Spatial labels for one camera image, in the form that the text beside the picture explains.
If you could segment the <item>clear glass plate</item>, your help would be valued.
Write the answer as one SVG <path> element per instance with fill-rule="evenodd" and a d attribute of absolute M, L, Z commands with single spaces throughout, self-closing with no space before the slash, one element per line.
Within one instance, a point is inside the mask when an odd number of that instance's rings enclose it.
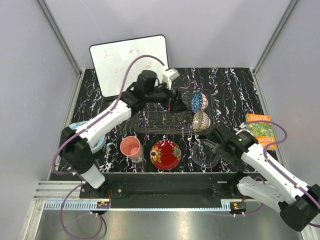
<path fill-rule="evenodd" d="M 210 165 L 210 151 L 218 150 L 220 146 L 208 139 L 200 139 L 195 143 L 191 150 L 190 156 L 192 161 L 201 168 L 211 169 L 216 165 Z"/>

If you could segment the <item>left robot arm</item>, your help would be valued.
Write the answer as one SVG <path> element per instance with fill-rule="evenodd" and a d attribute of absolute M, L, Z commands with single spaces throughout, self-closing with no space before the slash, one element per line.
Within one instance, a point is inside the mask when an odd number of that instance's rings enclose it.
<path fill-rule="evenodd" d="M 90 192 L 97 198 L 108 193 L 105 177 L 95 165 L 92 148 L 96 143 L 120 123 L 130 119 L 148 103 L 161 104 L 172 114 L 187 112 L 180 90 L 172 89 L 172 82 L 179 72 L 169 68 L 162 73 L 162 80 L 151 70 L 143 70 L 125 91 L 103 112 L 88 122 L 72 129 L 62 130 L 58 154 L 75 170 L 82 181 L 87 182 Z"/>

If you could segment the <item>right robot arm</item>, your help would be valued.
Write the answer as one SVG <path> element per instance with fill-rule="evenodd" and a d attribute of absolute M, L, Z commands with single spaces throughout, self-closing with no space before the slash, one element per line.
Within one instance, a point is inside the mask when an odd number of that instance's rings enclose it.
<path fill-rule="evenodd" d="M 290 173 L 276 161 L 247 129 L 218 126 L 207 134 L 217 143 L 217 153 L 233 167 L 247 163 L 268 181 L 258 183 L 244 172 L 238 172 L 227 185 L 228 195 L 253 198 L 279 213 L 293 230 L 301 232 L 320 213 L 320 187 L 310 185 Z"/>

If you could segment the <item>blue patterned bowl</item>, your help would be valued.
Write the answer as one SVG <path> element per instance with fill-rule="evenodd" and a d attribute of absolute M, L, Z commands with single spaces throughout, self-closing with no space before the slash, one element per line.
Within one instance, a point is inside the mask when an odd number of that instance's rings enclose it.
<path fill-rule="evenodd" d="M 196 91 L 193 93 L 191 98 L 191 110 L 193 113 L 197 111 L 204 111 L 208 107 L 208 99 L 207 97 L 201 92 Z"/>

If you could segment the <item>red floral plate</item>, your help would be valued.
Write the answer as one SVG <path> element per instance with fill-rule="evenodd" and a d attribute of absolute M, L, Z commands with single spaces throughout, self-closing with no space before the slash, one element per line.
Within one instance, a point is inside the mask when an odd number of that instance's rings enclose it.
<path fill-rule="evenodd" d="M 182 150 L 171 140 L 161 140 L 152 146 L 149 158 L 157 169 L 168 171 L 180 164 Z"/>

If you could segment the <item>red patterned white bowl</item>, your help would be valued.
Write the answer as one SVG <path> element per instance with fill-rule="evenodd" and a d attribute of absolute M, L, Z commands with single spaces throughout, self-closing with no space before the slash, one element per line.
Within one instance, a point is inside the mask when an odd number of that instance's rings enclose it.
<path fill-rule="evenodd" d="M 194 114 L 192 121 L 192 128 L 194 130 L 206 130 L 210 127 L 210 124 L 211 120 L 203 110 L 198 110 Z"/>

